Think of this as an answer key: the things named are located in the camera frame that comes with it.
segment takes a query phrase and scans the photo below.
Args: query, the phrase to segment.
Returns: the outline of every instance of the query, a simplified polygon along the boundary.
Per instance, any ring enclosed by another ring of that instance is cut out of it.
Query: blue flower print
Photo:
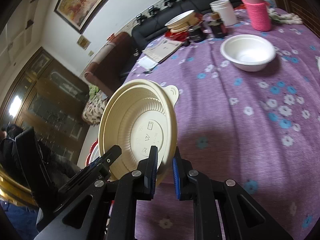
[[[292,87],[292,86],[287,87],[287,90],[288,90],[288,92],[291,93],[291,94],[296,94],[296,93],[297,93],[297,91],[296,91],[296,90],[294,89],[294,87]]]
[[[285,83],[283,81],[279,81],[277,83],[277,86],[283,88],[285,86]]]
[[[277,87],[275,87],[275,86],[273,86],[273,87],[270,88],[270,92],[271,92],[272,94],[277,95],[277,94],[280,93],[280,89],[277,88]]]
[[[199,149],[204,149],[208,146],[208,139],[206,137],[200,137],[197,139],[197,147]]]
[[[273,122],[278,121],[278,116],[276,114],[274,114],[274,113],[268,113],[268,117]]]
[[[309,227],[311,222],[312,222],[312,216],[309,215],[304,219],[304,221],[302,223],[302,228],[305,229],[305,228]]]
[[[204,74],[204,73],[199,73],[199,74],[197,75],[197,78],[198,78],[198,79],[203,79],[203,78],[205,78],[205,76],[206,76],[206,74]]]
[[[299,63],[299,60],[296,57],[290,58],[292,63]]]
[[[256,193],[258,190],[258,182],[250,179],[244,184],[244,190],[248,192],[250,195]]]
[[[282,119],[279,123],[280,127],[283,129],[288,129],[291,127],[291,121],[287,119]]]
[[[236,78],[235,82],[233,83],[235,86],[240,86],[242,83],[242,78]]]

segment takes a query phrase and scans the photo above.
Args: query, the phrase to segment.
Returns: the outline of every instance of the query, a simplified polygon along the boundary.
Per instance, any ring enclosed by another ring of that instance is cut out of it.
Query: pink knitted bottle sleeve
[[[247,3],[245,0],[242,0],[247,8],[249,18],[251,20],[251,26],[261,32],[267,32],[271,29],[271,20],[268,15],[266,4],[258,3],[251,4]]]

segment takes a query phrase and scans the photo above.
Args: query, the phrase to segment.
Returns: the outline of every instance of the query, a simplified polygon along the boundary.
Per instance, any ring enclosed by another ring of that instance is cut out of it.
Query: floral tablecloth
[[[302,240],[320,217],[320,40],[303,25],[259,32],[246,10],[235,12],[239,22],[228,27],[229,36],[255,34],[275,46],[277,56],[264,70],[237,69],[220,54],[223,41],[209,36],[151,74],[136,64],[127,81],[177,86],[182,157],[211,179],[236,180]],[[194,239],[192,202],[176,200],[171,183],[167,176],[153,201],[138,202],[138,240]]]

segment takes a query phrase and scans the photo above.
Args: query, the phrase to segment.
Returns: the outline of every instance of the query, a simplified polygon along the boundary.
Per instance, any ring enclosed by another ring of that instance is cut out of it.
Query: book
[[[156,46],[145,49],[142,52],[154,60],[155,62],[161,63],[166,60],[170,55],[172,55],[177,49],[183,44],[182,41],[172,41],[167,38],[164,38]]]

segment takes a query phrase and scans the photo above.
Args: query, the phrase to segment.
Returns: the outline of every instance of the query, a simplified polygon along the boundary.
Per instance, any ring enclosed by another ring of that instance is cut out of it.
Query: white flower print
[[[167,218],[162,218],[159,221],[159,226],[161,226],[163,229],[169,229],[170,227],[172,227],[173,223],[167,219]]]
[[[288,56],[291,55],[291,52],[289,52],[289,51],[287,51],[287,50],[282,50],[281,52],[282,52],[283,54],[285,54],[285,55],[288,55]]]
[[[290,206],[290,215],[294,216],[296,214],[296,211],[297,211],[297,206],[294,202],[292,202]]]
[[[290,137],[290,136],[284,136],[282,139],[281,139],[281,141],[282,141],[282,144],[284,145],[284,146],[292,146],[292,144],[293,144],[293,139]]]
[[[299,132],[301,130],[301,127],[298,123],[294,123],[292,128],[296,131],[296,132]]]
[[[224,60],[224,61],[221,62],[220,67],[226,67],[226,66],[229,65],[229,63],[230,63],[230,61]]]
[[[230,105],[235,105],[239,102],[238,98],[229,98]]]
[[[291,106],[294,105],[294,97],[293,95],[285,95],[284,96],[284,103]]]
[[[287,107],[287,106],[280,106],[278,108],[280,114],[284,115],[284,116],[289,116],[289,115],[292,115],[292,110]]]
[[[212,78],[217,78],[218,76],[219,76],[218,72],[213,72],[211,75]]]
[[[297,102],[302,105],[304,103],[303,97],[297,97]]]
[[[263,82],[263,81],[259,82],[258,85],[261,88],[268,88],[269,87],[269,85],[267,83]]]
[[[250,106],[246,106],[243,110],[246,115],[253,115],[253,109]]]
[[[302,112],[302,116],[303,116],[304,119],[309,119],[310,118],[310,113],[309,113],[308,110],[304,109],[301,112]]]
[[[210,72],[212,69],[213,69],[214,65],[210,64],[210,65],[207,65],[207,67],[205,68],[204,71],[206,72]]]
[[[260,105],[262,106],[262,108],[264,109],[264,110],[266,110],[266,111],[269,111],[269,106],[267,106],[267,104],[265,103],[265,102],[263,102],[263,101],[260,101]]]
[[[275,99],[269,99],[267,101],[267,105],[270,106],[271,108],[275,108],[278,106],[277,100]]]

